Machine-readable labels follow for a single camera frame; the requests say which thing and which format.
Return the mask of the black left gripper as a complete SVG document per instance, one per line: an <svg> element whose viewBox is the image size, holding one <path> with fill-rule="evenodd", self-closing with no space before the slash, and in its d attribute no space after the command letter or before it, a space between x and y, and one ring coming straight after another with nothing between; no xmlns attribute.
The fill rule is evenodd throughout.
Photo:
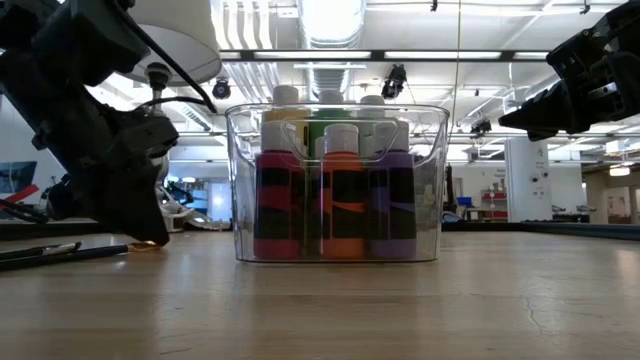
<svg viewBox="0 0 640 360"><path fill-rule="evenodd" d="M69 172L50 188L48 216L92 219L166 245L155 191L160 167L152 159L176 144L177 131L167 117L117 110L91 95L91 86L47 70L32 46L39 30L0 30L0 93L34 131L33 144ZM104 174L97 180L93 172Z"/></svg>

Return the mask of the red background bar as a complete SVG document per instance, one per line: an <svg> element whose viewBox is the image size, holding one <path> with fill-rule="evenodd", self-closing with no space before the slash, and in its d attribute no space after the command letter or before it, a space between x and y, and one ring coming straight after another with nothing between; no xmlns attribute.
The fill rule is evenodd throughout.
<svg viewBox="0 0 640 360"><path fill-rule="evenodd" d="M9 197L5 198L5 201L8 201L9 203L18 203L19 201L22 201L24 199L26 199L27 197L33 195L34 193L36 193L39 190L39 187L35 184L31 184L28 185L27 187L25 187L24 189L10 195Z"/></svg>

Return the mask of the red background shelf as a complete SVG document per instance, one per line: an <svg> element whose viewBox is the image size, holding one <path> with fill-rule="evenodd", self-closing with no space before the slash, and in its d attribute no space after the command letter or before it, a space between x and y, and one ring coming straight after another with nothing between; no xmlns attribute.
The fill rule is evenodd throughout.
<svg viewBox="0 0 640 360"><path fill-rule="evenodd" d="M498 190L483 190L481 192L481 210L484 222L507 222L507 193Z"/></svg>

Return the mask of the large white paint bottle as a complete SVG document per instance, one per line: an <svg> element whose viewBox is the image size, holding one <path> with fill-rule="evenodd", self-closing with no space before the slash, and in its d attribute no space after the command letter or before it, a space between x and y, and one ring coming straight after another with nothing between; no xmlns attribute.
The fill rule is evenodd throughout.
<svg viewBox="0 0 640 360"><path fill-rule="evenodd" d="M384 104L379 95L367 95L360 100L357 116L365 119L358 123L360 154L364 157L408 151L408 123L389 117L382 108Z"/></svg>

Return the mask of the small magenta paint bottle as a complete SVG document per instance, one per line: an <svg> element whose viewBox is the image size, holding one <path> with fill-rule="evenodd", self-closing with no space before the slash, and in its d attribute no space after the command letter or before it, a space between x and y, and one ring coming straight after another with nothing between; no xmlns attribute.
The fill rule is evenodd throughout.
<svg viewBox="0 0 640 360"><path fill-rule="evenodd" d="M282 120L261 126L254 223L254 254L260 260L295 260L302 254L304 171L290 143L295 135L295 126Z"/></svg>

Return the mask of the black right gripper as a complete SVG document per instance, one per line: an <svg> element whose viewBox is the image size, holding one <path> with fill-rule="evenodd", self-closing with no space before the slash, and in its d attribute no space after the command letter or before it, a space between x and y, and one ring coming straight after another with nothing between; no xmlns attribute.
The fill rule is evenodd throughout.
<svg viewBox="0 0 640 360"><path fill-rule="evenodd" d="M640 0L628 0L547 54L560 81L501 116L537 142L640 112Z"/></svg>

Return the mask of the large yellow paint bottle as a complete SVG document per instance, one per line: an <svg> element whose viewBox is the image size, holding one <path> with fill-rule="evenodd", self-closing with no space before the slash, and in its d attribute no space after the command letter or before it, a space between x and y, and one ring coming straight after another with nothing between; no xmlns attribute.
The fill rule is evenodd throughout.
<svg viewBox="0 0 640 360"><path fill-rule="evenodd" d="M290 85L279 85L273 89L273 105L296 105L299 103L299 91ZM296 130L295 143L303 155L309 154L309 124L305 121L310 116L308 108L271 108L262 114L262 123L271 121L289 122Z"/></svg>

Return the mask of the small bright orange paint bottle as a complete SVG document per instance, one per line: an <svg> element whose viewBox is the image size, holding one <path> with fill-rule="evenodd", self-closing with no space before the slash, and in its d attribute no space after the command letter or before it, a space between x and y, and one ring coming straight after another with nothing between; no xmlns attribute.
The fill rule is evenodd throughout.
<svg viewBox="0 0 640 360"><path fill-rule="evenodd" d="M363 258L368 195L356 125L334 123L325 127L320 180L323 257Z"/></svg>

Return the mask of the dark background monitor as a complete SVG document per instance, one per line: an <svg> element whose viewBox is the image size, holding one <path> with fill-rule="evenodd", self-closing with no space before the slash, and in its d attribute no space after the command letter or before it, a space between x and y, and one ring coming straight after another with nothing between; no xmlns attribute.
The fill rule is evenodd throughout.
<svg viewBox="0 0 640 360"><path fill-rule="evenodd" d="M33 184L37 163L0 162L0 194L13 194Z"/></svg>

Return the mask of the white cylindrical column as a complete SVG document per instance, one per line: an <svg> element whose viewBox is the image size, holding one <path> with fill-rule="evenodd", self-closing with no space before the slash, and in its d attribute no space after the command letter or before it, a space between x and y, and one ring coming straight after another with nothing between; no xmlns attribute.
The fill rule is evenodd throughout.
<svg viewBox="0 0 640 360"><path fill-rule="evenodd" d="M508 221L552 219L547 143L526 137L505 142Z"/></svg>

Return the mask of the paintbrush orange bristles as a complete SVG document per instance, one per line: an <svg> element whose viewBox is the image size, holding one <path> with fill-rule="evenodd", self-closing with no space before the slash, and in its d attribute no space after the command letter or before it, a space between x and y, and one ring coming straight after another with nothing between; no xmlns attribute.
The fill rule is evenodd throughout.
<svg viewBox="0 0 640 360"><path fill-rule="evenodd" d="M152 242L131 243L109 245L104 247L95 247L83 249L82 247L75 252L49 255L41 257L32 257L26 259L9 260L0 262L0 273L15 270L23 270L29 268L37 268L47 265L56 265L70 262L78 262L84 260L94 260L116 255L122 255L134 252L147 252L160 249L160 246Z"/></svg>

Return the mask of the small purple paint bottle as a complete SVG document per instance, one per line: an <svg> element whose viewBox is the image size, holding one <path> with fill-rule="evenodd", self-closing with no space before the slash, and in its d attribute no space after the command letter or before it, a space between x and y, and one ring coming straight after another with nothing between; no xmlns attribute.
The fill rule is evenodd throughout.
<svg viewBox="0 0 640 360"><path fill-rule="evenodd" d="M370 252L378 259L411 260L417 247L414 160L409 123L374 126L374 161L368 165Z"/></svg>

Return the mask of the clear plastic bin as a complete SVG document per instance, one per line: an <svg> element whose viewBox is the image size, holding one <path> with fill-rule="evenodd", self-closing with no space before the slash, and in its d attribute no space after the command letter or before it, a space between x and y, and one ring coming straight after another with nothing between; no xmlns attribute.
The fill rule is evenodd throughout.
<svg viewBox="0 0 640 360"><path fill-rule="evenodd" d="M254 254L254 223L256 214L256 156L261 152L262 114L271 108L308 108L311 121L313 110L330 105L303 104L273 105L248 104L236 106L226 113L228 152L232 191L233 221L236 256L241 261L264 263L355 263L355 262L427 262L437 259L443 213L445 167L449 114L445 109L426 105L382 105L389 117L409 123L409 153L414 160L414 193L416 207L417 247L411 260L378 259L370 252L369 175L368 165L374 157L359 155L367 176L367 220L365 254L361 259L326 259L322 255L321 223L321 157L303 155L295 143L293 153L304 171L304 237L301 257L295 260L260 260ZM352 113L347 122L364 122L357 116L360 104L344 104Z"/></svg>

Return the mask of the large green paint bottle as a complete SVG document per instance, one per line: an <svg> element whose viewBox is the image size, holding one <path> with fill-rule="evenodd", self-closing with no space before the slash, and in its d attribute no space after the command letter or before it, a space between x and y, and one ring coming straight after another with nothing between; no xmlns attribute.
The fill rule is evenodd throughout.
<svg viewBox="0 0 640 360"><path fill-rule="evenodd" d="M318 101L321 105L330 105L330 108L321 108L313 110L311 121L308 122L309 130L309 156L312 158L321 157L324 154L324 144L320 145L320 149L316 149L316 140L323 138L325 128L330 125L349 125L352 129L356 128L353 122L347 122L352 117L352 113L345 110L344 98L338 90L323 90L318 95Z"/></svg>

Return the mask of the table lamp white shade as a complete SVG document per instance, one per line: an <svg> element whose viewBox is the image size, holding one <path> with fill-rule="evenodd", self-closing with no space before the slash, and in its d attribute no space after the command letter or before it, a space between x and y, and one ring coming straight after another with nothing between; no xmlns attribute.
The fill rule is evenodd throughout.
<svg viewBox="0 0 640 360"><path fill-rule="evenodd" d="M201 85L220 73L222 60L210 0L136 0L128 14L149 48L149 54L125 75L151 90L151 100L140 109L165 117L163 105L195 101L186 95L165 97L163 92L172 87L189 87L198 94L196 100L211 106Z"/></svg>

